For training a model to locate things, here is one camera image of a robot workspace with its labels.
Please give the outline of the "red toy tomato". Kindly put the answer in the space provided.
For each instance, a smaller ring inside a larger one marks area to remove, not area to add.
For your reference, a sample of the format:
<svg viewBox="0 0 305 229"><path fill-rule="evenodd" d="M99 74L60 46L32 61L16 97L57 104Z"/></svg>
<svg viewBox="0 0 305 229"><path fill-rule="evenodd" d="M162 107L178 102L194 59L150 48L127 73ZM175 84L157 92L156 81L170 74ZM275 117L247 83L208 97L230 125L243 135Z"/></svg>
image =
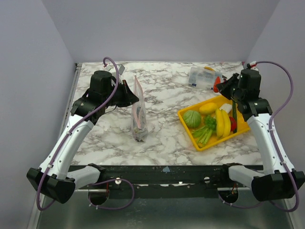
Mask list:
<svg viewBox="0 0 305 229"><path fill-rule="evenodd" d="M230 122L231 122L231 132L236 133L237 131L237 122L233 117L229 117Z"/></svg>

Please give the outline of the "clear zip top bag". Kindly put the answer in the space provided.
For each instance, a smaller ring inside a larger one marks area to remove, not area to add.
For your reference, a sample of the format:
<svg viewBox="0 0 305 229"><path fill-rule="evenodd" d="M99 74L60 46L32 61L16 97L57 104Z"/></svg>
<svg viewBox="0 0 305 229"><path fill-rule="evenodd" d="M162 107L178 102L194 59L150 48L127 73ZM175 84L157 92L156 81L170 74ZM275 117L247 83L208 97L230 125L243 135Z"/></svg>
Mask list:
<svg viewBox="0 0 305 229"><path fill-rule="evenodd" d="M134 85L133 85L133 93L139 98L139 101L132 105L131 112L131 131L135 127L139 129L148 129L147 121L146 121L146 107L145 107L145 98L143 94L142 86L136 76L134 76Z"/></svg>

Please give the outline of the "yellow toy banana bunch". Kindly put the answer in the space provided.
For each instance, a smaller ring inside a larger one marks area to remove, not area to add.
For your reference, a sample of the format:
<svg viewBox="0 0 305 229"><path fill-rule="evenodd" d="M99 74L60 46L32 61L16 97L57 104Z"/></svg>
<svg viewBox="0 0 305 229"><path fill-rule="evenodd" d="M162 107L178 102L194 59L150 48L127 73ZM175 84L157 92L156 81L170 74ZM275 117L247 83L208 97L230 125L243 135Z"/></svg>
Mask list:
<svg viewBox="0 0 305 229"><path fill-rule="evenodd" d="M231 132L231 121L225 110L216 109L216 135L218 138L229 136Z"/></svg>

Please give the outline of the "green toy celery stalks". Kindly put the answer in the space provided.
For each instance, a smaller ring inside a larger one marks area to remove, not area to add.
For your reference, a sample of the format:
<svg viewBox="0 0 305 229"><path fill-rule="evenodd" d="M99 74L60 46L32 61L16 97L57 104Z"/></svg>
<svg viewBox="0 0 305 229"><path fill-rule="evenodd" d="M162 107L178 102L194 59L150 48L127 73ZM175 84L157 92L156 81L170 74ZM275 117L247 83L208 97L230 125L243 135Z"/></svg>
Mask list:
<svg viewBox="0 0 305 229"><path fill-rule="evenodd" d="M196 138L196 143L206 145L210 140L214 130L210 127L203 126L197 130L192 131L193 138Z"/></svg>

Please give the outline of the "purple toy eggplant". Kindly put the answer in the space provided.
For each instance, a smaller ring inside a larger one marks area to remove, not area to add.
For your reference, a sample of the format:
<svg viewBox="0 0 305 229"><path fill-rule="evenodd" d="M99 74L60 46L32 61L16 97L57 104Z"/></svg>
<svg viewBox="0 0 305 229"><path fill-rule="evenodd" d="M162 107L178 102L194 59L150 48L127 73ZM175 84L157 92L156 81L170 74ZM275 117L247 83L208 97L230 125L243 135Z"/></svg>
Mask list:
<svg viewBox="0 0 305 229"><path fill-rule="evenodd" d="M135 127L132 132L132 136L133 136L134 140L137 142L145 142L147 135L148 135L148 130L146 128L139 129L139 128Z"/></svg>

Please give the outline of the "yellow handled tool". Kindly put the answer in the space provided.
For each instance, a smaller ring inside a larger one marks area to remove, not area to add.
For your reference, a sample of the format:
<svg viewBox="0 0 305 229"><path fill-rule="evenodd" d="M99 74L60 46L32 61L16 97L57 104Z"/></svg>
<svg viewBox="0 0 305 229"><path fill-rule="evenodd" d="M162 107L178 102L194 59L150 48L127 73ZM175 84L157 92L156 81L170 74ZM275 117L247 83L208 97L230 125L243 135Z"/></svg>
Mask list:
<svg viewBox="0 0 305 229"><path fill-rule="evenodd" d="M213 68L210 68L210 67L207 67L207 66L204 67L204 69L215 72L215 70Z"/></svg>

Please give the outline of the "black mounting base bar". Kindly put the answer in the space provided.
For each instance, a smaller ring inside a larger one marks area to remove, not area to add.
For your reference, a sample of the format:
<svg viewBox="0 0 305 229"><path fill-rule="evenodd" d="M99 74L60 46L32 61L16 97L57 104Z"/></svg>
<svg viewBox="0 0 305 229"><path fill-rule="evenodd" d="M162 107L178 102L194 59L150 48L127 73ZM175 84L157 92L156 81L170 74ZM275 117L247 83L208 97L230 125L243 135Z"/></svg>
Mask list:
<svg viewBox="0 0 305 229"><path fill-rule="evenodd" d="M110 199L239 198L243 185L223 177L222 166L105 166L100 181L86 185L94 202Z"/></svg>

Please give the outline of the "yellow plastic tray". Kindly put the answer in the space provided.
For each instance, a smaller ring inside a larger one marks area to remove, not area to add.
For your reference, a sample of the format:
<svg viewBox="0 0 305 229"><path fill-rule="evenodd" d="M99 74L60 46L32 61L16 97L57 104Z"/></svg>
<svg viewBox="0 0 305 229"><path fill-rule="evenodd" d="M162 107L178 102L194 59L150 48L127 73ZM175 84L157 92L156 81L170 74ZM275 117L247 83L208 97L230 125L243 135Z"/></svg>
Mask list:
<svg viewBox="0 0 305 229"><path fill-rule="evenodd" d="M203 102L200 102L198 104L195 104L195 105L192 105L192 106L189 106L187 108L184 108L184 109L181 109L178 111L178 116L179 116L179 119L182 123L182 125L184 126L188 136L190 137L194 147L198 150L198 151L203 151L203 150L206 150L212 146L215 146L221 142L224 142L230 138L233 138L235 136L238 136L244 132L247 132L250 130L250 127L248 126L248 124L244 121L244 118L242 116L242 114L237 111L237 132L236 133L233 133L233 132L230 132L229 136L227 137L223 137L223 138L218 138L217 135L216 135L216 130L213 132L210 140L207 142L206 145L201 145L201 144L197 144L196 143L196 138L193 138L192 136L192 131L194 130L197 130L203 126L206 126L204 124L204 118L207 116L207 115L202 115L201 114L201 124L197 127L197 128L188 128L187 125L185 124L184 120L183 120L183 114L188 111L188 110L194 110L194 111L198 111L199 112L199 108L206 104L206 103L216 103L217 106L218 106L218 109L220 109L220 107L224 104L224 103L228 103L228 104L231 104L232 105L232 101L231 100L228 100L226 99L224 96L222 95L219 95L219 96L216 96L214 98L211 98L211 99L208 99L206 101L203 101ZM233 116L233 110L231 110L230 113L228 113L229 117ZM210 115L211 117L213 117L214 119L216 119L215 117L215 112L213 114Z"/></svg>

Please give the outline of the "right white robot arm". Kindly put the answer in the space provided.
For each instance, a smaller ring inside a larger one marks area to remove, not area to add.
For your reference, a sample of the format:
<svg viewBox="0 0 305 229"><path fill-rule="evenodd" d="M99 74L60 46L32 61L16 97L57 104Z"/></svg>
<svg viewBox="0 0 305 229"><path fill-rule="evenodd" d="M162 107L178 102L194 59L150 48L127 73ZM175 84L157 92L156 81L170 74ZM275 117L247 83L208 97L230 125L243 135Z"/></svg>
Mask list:
<svg viewBox="0 0 305 229"><path fill-rule="evenodd" d="M226 171L219 175L219 181L225 187L235 182L243 184L260 202L296 197L305 175L295 170L283 149L272 120L271 106L259 96L260 83L258 71L243 69L217 85L221 95L237 103L238 111L251 128L264 169L260 173L231 163L225 165Z"/></svg>

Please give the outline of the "clear plastic organizer box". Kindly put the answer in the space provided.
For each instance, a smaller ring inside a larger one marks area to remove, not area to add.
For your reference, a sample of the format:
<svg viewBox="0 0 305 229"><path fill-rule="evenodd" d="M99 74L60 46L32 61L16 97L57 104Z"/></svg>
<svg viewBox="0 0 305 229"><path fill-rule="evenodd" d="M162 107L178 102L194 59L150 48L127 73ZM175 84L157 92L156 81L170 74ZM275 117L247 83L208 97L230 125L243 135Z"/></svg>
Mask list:
<svg viewBox="0 0 305 229"><path fill-rule="evenodd" d="M224 81L221 72L213 72L199 67L191 67L188 79L188 85L195 88L213 90L214 82L217 77Z"/></svg>

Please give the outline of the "green toy cabbage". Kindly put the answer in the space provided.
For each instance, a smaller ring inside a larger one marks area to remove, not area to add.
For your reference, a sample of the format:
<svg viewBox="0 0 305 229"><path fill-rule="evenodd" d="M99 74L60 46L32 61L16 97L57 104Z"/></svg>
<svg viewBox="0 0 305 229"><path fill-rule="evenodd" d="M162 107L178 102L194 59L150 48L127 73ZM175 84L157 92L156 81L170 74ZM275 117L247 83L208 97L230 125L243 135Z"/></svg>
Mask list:
<svg viewBox="0 0 305 229"><path fill-rule="evenodd" d="M188 110L183 114L183 120L188 128L197 128L201 124L201 118L201 114L194 110Z"/></svg>

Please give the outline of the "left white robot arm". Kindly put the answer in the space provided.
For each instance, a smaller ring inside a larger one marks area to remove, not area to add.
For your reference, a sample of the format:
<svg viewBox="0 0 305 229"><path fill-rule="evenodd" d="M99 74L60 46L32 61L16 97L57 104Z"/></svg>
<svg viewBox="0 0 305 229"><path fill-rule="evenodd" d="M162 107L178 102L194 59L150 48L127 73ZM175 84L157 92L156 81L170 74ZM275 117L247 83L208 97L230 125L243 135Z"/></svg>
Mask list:
<svg viewBox="0 0 305 229"><path fill-rule="evenodd" d="M86 185L102 188L106 181L103 167L88 164L70 172L71 162L106 108L128 107L138 101L125 80L115 78L108 71L95 71L89 88L73 103L67 126L51 153L38 168L30 168L27 172L37 197L43 194L63 204L75 190Z"/></svg>

